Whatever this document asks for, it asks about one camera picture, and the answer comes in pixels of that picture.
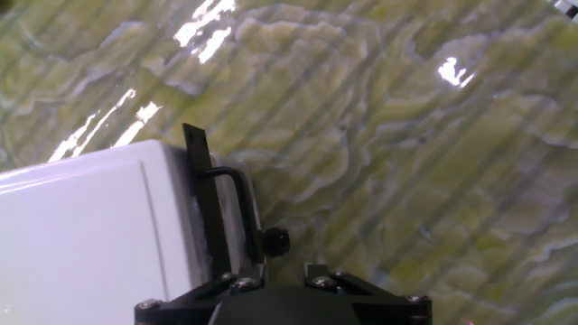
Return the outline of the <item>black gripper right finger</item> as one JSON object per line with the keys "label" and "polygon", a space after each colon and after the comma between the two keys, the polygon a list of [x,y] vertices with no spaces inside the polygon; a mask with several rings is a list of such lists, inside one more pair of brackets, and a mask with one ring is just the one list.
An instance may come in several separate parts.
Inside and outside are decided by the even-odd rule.
{"label": "black gripper right finger", "polygon": [[395,295],[348,272],[327,265],[305,264],[304,286],[324,293],[322,302],[347,307],[359,324],[432,325],[432,300]]}

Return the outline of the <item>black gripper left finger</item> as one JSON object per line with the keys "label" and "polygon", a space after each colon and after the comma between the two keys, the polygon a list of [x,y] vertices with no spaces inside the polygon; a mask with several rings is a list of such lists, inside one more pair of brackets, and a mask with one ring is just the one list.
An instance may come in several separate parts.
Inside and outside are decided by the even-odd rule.
{"label": "black gripper left finger", "polygon": [[227,298],[265,285],[265,264],[242,266],[236,274],[224,273],[171,301],[139,302],[135,306],[135,324],[209,324],[213,312]]}

